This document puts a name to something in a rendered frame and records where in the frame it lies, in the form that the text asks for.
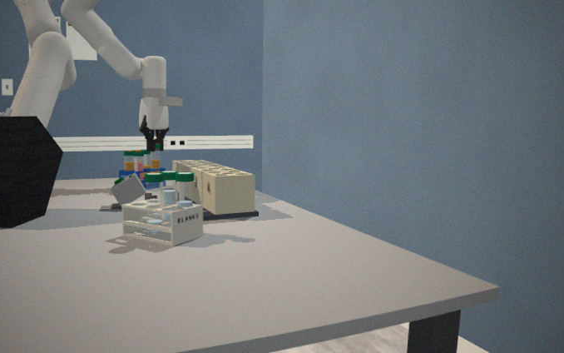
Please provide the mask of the clear tube with green cap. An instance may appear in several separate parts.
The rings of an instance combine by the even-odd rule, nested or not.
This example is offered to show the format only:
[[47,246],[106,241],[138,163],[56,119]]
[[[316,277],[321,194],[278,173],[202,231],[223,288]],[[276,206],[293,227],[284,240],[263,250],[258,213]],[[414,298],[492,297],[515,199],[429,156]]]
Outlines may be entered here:
[[[177,181],[176,171],[164,171],[163,173],[163,205],[177,204]],[[164,220],[170,221],[171,215],[164,213]]]
[[193,172],[177,172],[177,206],[193,206]]
[[[163,173],[146,173],[146,207],[163,207]],[[157,225],[163,223],[163,213],[147,211],[147,224]],[[154,236],[160,231],[151,230]]]

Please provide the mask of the beige bucket adapter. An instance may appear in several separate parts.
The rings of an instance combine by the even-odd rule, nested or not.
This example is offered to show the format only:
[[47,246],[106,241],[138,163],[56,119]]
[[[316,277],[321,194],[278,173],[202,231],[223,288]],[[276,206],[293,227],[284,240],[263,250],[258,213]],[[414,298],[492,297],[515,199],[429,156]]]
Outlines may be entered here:
[[[199,165],[201,164],[201,165]],[[199,166],[198,166],[199,165]],[[205,166],[204,166],[205,165]],[[191,172],[192,167],[223,167],[216,163],[189,163],[181,164],[181,172]]]
[[208,162],[204,160],[172,161],[172,170],[176,172],[181,172],[181,164],[186,164],[186,163],[212,163],[212,162]]
[[203,207],[215,215],[255,211],[255,175],[203,172]]
[[191,168],[191,172],[195,173],[195,180],[193,181],[193,201],[195,203],[199,205],[203,205],[202,172],[223,172],[223,171],[238,171],[238,170],[230,167],[192,167]]

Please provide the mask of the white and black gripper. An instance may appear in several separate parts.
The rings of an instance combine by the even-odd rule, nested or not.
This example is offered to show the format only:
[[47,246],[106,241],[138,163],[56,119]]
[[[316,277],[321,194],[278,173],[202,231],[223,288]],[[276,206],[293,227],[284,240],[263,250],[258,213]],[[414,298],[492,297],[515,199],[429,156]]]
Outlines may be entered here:
[[[146,126],[147,124],[149,128]],[[164,150],[163,139],[165,138],[165,134],[169,131],[168,125],[168,106],[158,106],[158,98],[143,97],[140,105],[139,128],[140,132],[145,136],[146,150],[148,152],[154,152],[156,150],[156,143],[161,144],[160,151]],[[155,130],[157,139],[154,139]]]

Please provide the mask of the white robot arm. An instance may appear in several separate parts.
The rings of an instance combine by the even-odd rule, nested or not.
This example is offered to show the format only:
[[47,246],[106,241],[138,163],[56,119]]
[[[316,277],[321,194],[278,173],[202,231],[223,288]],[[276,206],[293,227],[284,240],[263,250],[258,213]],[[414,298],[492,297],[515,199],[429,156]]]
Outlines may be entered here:
[[[12,105],[0,116],[37,116],[47,129],[59,91],[76,81],[72,50],[50,8],[54,0],[13,1],[22,15],[31,54]],[[158,98],[158,106],[182,107],[183,98],[166,97],[165,58],[135,57],[93,11],[98,1],[65,0],[61,14],[119,75],[144,78],[143,97]]]

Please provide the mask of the clear plastic tube rack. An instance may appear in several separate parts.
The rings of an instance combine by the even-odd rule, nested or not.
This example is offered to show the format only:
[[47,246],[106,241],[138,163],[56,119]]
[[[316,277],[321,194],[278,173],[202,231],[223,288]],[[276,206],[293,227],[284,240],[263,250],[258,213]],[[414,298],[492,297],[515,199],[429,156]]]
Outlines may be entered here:
[[[166,211],[172,209],[174,211]],[[157,225],[147,224],[146,211],[171,214],[171,220]],[[146,200],[128,203],[122,214],[122,229],[123,236],[174,246],[203,236],[203,205],[148,208]],[[154,236],[149,229],[160,232]]]

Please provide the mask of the blue tube rack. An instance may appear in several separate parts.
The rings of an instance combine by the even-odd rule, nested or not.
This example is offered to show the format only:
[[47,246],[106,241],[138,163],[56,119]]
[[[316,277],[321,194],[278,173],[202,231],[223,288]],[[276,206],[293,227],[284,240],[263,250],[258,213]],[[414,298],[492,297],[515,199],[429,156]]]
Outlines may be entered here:
[[[165,170],[166,170],[165,168],[160,168],[160,169],[143,168],[143,172],[154,172],[154,171],[161,171],[161,172],[163,172],[163,171],[165,171]],[[140,178],[140,173],[143,173],[143,172],[135,172],[135,173],[136,173],[136,174],[138,175],[138,177]],[[120,179],[121,177],[126,178],[126,177],[130,176],[132,173],[134,173],[134,171],[125,171],[125,170],[121,170],[119,179]],[[146,188],[145,182],[144,182],[144,181],[141,181],[141,183],[143,183],[143,186]]]

